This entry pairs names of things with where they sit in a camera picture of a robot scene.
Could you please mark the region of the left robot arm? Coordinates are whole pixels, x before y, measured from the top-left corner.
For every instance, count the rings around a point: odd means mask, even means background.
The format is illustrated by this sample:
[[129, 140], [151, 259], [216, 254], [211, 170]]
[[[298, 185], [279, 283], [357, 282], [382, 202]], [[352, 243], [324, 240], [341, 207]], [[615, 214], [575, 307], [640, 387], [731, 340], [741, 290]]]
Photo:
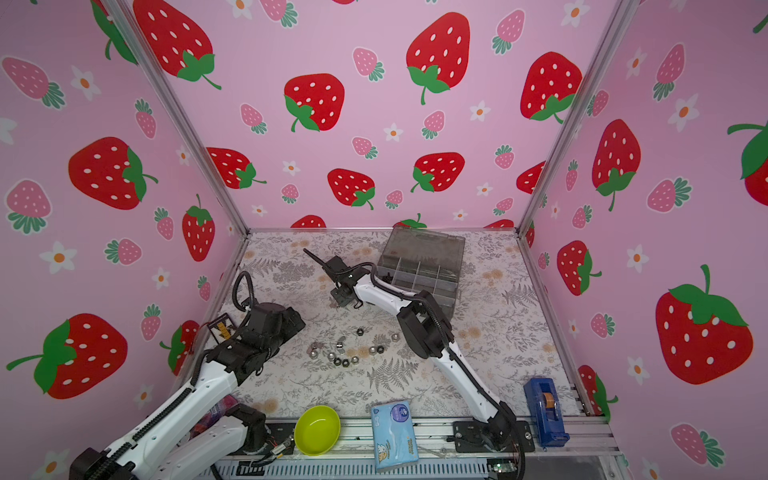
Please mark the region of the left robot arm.
[[232, 336], [201, 356], [188, 382], [139, 425], [101, 451], [82, 452], [72, 479], [192, 479], [223, 457], [242, 450], [274, 457], [265, 415], [238, 404], [203, 433], [185, 438], [222, 399], [277, 355], [305, 327], [300, 314], [277, 304], [246, 308]]

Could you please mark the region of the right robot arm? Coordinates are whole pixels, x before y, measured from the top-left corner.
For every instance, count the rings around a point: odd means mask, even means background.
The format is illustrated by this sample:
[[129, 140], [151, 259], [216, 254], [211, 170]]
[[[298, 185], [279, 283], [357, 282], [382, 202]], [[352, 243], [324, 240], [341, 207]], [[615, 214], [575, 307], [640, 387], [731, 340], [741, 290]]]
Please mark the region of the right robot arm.
[[520, 433], [512, 408], [493, 394], [467, 363], [450, 321], [430, 292], [410, 293], [384, 282], [371, 262], [349, 266], [338, 256], [328, 261], [317, 256], [312, 259], [334, 283], [332, 297], [339, 306], [370, 304], [397, 319], [411, 351], [433, 362], [451, 382], [495, 449]]

